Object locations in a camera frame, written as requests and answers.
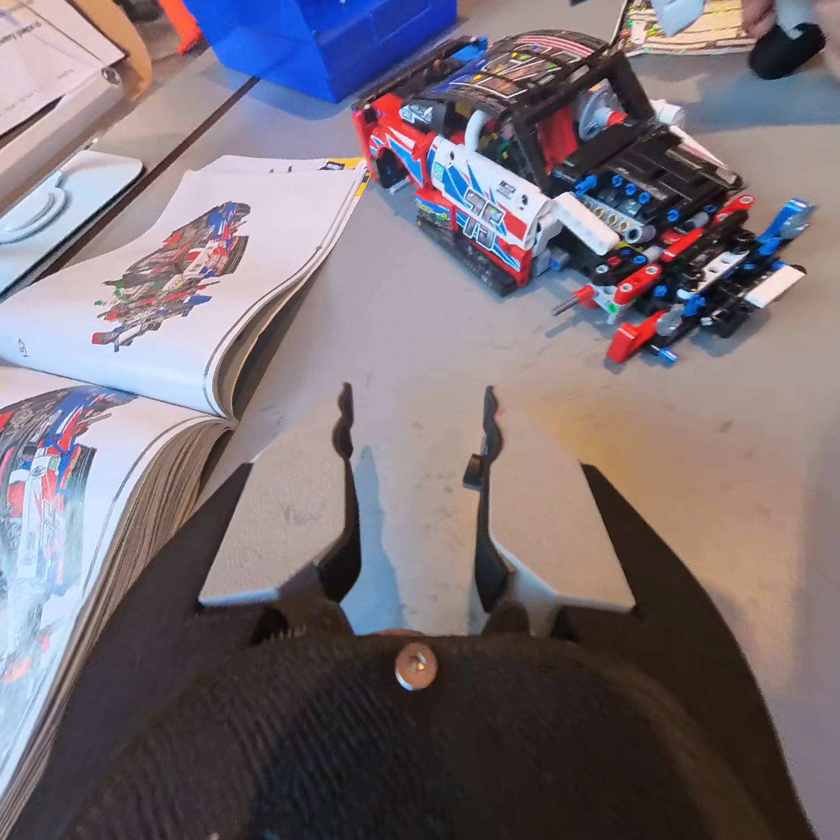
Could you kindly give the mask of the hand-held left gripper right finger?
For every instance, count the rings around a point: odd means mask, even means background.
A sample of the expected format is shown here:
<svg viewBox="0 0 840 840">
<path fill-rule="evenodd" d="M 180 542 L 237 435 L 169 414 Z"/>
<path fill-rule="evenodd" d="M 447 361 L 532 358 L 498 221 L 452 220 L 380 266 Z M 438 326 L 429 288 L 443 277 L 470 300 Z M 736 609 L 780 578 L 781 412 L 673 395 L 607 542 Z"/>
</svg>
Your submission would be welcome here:
<svg viewBox="0 0 840 840">
<path fill-rule="evenodd" d="M 632 615 L 636 600 L 578 458 L 492 385 L 481 430 L 474 583 L 482 615 L 513 604 L 531 634 L 555 634 L 573 609 Z"/>
</svg>

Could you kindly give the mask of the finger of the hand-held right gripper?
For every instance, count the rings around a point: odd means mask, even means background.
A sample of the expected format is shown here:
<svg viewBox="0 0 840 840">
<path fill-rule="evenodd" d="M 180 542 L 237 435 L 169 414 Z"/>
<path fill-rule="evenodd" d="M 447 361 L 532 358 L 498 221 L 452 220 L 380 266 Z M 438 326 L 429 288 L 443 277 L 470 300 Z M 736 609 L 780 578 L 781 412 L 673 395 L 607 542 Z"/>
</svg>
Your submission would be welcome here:
<svg viewBox="0 0 840 840">
<path fill-rule="evenodd" d="M 706 2 L 698 1 L 650 1 L 658 26 L 666 36 L 676 36 L 693 25 L 703 15 Z"/>
</svg>

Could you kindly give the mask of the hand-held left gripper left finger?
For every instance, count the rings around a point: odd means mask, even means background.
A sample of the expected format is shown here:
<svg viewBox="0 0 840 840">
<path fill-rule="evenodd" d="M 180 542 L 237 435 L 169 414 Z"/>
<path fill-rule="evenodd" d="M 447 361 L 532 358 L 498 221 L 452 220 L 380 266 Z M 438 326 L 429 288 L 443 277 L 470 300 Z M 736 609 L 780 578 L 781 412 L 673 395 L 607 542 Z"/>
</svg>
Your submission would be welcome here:
<svg viewBox="0 0 840 840">
<path fill-rule="evenodd" d="M 361 572 L 353 420 L 353 389 L 343 383 L 248 463 L 198 596 L 203 606 L 308 596 L 341 603 L 352 590 Z"/>
</svg>

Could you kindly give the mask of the holographic sticker sheet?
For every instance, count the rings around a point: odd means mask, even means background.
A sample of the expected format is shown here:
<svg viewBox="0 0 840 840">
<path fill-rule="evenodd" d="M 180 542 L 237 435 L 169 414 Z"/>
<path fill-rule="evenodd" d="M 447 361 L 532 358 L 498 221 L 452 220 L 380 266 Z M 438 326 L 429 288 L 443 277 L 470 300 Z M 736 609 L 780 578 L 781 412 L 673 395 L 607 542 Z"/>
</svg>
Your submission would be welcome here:
<svg viewBox="0 0 840 840">
<path fill-rule="evenodd" d="M 705 1 L 703 15 L 676 36 L 665 35 L 649 2 L 625 2 L 618 18 L 613 43 L 628 56 L 719 56 L 754 45 L 742 27 L 740 1 Z"/>
</svg>

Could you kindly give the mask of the grey desk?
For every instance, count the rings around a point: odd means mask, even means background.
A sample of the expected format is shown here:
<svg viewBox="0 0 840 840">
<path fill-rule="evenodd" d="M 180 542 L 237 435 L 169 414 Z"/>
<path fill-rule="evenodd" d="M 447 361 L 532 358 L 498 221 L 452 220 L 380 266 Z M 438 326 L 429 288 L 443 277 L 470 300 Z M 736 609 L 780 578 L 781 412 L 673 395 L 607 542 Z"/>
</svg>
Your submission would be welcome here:
<svg viewBox="0 0 840 840">
<path fill-rule="evenodd" d="M 738 639 L 768 701 L 806 814 L 838 838 L 838 85 L 779 82 L 733 56 L 637 63 L 656 98 L 737 169 L 763 228 L 818 205 L 787 251 L 807 278 L 732 339 L 615 368 L 593 311 L 551 310 L 549 273 L 499 300 L 421 234 L 409 191 L 370 184 L 295 306 L 211 492 L 352 384 L 365 551 L 357 628 L 466 629 L 476 494 L 461 477 L 493 385 L 596 466 L 676 551 Z"/>
</svg>

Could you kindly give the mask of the toy brick race car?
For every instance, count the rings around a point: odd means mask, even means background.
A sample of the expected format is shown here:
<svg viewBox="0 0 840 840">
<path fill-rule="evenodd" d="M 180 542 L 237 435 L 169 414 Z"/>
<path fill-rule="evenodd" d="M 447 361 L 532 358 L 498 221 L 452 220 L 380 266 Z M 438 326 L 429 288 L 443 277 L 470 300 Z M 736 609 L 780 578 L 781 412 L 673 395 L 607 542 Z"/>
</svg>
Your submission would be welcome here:
<svg viewBox="0 0 840 840">
<path fill-rule="evenodd" d="M 784 250 L 816 206 L 761 233 L 743 180 L 651 99 L 617 39 L 538 29 L 440 42 L 359 98 L 371 176 L 414 188 L 416 223 L 505 298 L 549 270 L 583 285 L 553 310 L 602 310 L 608 360 L 674 363 L 697 330 L 726 339 L 805 277 Z"/>
</svg>

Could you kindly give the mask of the open instruction book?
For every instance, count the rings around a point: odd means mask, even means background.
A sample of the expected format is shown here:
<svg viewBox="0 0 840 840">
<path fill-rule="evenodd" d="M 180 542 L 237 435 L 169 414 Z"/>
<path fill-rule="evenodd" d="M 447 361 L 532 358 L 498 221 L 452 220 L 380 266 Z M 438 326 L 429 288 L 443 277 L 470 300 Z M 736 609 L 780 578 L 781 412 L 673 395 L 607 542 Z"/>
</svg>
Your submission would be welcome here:
<svg viewBox="0 0 840 840">
<path fill-rule="evenodd" d="M 219 159 L 134 241 L 2 302 L 2 838 L 103 628 L 238 424 L 250 351 L 369 179 L 363 159 Z"/>
</svg>

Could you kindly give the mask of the blue plastic bin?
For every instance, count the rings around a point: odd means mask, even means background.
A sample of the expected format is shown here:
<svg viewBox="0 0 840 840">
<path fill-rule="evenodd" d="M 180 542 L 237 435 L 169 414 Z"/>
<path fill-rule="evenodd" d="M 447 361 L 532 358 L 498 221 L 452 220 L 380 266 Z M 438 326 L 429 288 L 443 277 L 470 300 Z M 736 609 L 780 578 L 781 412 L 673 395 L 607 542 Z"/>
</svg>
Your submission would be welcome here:
<svg viewBox="0 0 840 840">
<path fill-rule="evenodd" d="M 186 1 L 219 62 L 339 102 L 452 27 L 457 1 Z"/>
</svg>

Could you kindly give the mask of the white stand base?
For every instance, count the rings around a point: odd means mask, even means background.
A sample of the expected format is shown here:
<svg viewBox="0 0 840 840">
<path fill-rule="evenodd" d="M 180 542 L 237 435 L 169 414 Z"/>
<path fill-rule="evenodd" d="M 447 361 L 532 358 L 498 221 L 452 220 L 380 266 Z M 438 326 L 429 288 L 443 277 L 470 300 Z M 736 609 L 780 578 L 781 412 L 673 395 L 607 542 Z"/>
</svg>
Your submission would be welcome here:
<svg viewBox="0 0 840 840">
<path fill-rule="evenodd" d="M 1 292 L 26 285 L 139 180 L 142 161 L 81 150 L 1 218 Z"/>
</svg>

